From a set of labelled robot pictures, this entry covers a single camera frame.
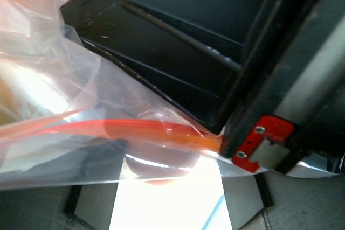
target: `black metal panel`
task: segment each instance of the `black metal panel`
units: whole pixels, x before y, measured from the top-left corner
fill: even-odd
[[[201,47],[129,13],[121,7],[122,1],[137,3]],[[98,53],[131,75],[135,73],[152,90],[217,133],[233,108],[226,105],[225,97],[238,73],[216,56],[240,67],[243,42],[263,1],[71,0],[62,12],[86,47],[94,50],[96,46]]]

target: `gray metal surface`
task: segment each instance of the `gray metal surface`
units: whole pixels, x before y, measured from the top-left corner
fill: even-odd
[[[287,93],[275,114],[303,125],[345,76],[345,17]]]
[[[222,178],[227,210],[233,230],[241,229],[265,209],[254,176]]]
[[[74,215],[96,230],[108,230],[118,183],[82,187]]]

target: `black plastic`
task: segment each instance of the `black plastic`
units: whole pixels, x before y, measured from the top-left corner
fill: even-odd
[[[248,65],[251,35],[256,36],[272,10],[279,9],[276,1],[71,0],[61,10],[87,48],[218,133],[253,86],[255,78],[247,75],[260,71],[270,58],[252,59]],[[138,15],[121,3],[139,6],[146,14]],[[284,21],[279,22],[278,30],[284,27]]]

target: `orange object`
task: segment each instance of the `orange object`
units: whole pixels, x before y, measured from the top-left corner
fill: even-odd
[[[164,143],[167,147],[187,147],[191,150],[218,152],[221,137],[208,137],[207,133],[176,123],[146,120],[97,120],[63,124],[34,131],[25,137],[47,134],[93,136],[109,139],[145,140]]]

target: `clear plastic bag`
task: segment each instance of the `clear plastic bag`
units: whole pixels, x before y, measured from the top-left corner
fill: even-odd
[[[64,1],[0,0],[0,189],[172,179],[211,164],[248,175],[218,156],[221,136],[84,49]]]

